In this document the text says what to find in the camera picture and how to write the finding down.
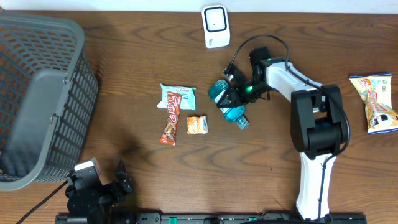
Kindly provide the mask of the light teal wet wipes pack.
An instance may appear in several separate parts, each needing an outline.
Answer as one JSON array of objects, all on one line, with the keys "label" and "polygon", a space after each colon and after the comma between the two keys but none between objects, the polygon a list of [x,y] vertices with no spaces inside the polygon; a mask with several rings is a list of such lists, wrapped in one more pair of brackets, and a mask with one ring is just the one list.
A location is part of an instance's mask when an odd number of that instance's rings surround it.
[{"label": "light teal wet wipes pack", "polygon": [[182,101],[180,108],[182,110],[196,110],[196,102],[195,102],[195,87],[185,87],[185,86],[167,86],[164,84],[160,84],[162,90],[162,99],[157,104],[158,108],[167,108],[167,93],[173,92],[182,95]]}]

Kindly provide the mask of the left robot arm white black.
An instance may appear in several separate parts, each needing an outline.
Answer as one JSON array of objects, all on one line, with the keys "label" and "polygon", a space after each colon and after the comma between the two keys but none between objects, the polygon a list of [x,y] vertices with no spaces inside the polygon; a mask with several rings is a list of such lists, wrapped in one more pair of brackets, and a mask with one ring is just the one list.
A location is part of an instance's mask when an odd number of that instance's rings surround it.
[{"label": "left robot arm white black", "polygon": [[118,162],[116,180],[108,184],[101,182],[100,173],[97,160],[91,158],[77,164],[68,174],[67,223],[135,223],[135,214],[115,207],[134,192],[124,162]]}]

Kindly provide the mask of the red-brown chocolate bar wrapper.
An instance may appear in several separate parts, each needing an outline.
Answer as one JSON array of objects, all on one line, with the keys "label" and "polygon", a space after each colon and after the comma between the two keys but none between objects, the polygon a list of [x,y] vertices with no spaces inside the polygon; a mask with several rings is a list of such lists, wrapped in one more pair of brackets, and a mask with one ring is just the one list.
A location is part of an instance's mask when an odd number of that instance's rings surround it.
[{"label": "red-brown chocolate bar wrapper", "polygon": [[168,144],[171,146],[176,145],[176,134],[178,119],[180,116],[181,101],[181,94],[171,91],[167,92],[167,111],[169,115],[163,133],[159,139],[160,143]]}]

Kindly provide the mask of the yellow snack bag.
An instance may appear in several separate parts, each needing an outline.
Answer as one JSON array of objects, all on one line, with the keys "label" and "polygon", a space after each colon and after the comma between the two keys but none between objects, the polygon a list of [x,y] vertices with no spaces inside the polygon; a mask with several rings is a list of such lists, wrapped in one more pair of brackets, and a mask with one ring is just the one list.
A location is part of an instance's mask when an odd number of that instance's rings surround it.
[{"label": "yellow snack bag", "polygon": [[397,132],[397,113],[392,109],[391,78],[392,73],[349,76],[365,104],[368,135]]}]

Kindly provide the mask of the small orange snack pack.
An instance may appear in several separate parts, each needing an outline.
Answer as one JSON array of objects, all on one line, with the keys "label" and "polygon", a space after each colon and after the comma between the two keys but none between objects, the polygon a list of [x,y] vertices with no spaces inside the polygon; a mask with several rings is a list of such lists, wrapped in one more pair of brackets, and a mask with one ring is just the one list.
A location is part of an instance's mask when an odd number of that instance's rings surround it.
[{"label": "small orange snack pack", "polygon": [[208,124],[206,116],[192,116],[187,118],[187,134],[207,134]]}]

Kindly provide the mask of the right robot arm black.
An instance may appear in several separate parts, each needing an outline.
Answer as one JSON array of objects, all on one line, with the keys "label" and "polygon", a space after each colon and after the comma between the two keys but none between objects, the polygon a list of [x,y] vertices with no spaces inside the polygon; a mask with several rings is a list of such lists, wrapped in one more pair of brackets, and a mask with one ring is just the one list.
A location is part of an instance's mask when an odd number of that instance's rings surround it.
[{"label": "right robot arm black", "polygon": [[271,91],[279,92],[290,102],[290,136],[301,163],[295,207],[304,220],[325,219],[330,213],[328,193],[333,163],[350,139],[340,89],[307,78],[288,58],[272,58],[267,47],[254,49],[249,59],[252,78],[233,62],[224,69],[226,89],[216,97],[216,105],[239,108]]}]

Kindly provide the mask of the teal Listerine mouthwash bottle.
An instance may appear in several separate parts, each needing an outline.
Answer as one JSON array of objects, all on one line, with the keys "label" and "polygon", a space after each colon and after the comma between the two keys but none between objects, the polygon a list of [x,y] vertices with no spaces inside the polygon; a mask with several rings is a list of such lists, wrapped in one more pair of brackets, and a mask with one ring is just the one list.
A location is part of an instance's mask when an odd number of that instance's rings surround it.
[{"label": "teal Listerine mouthwash bottle", "polygon": [[[212,101],[216,103],[216,97],[225,89],[227,89],[230,84],[226,80],[218,80],[209,89],[208,96]],[[230,123],[236,123],[240,129],[246,129],[249,126],[249,121],[245,117],[245,107],[244,105],[237,108],[219,108],[224,115],[225,120]]]}]

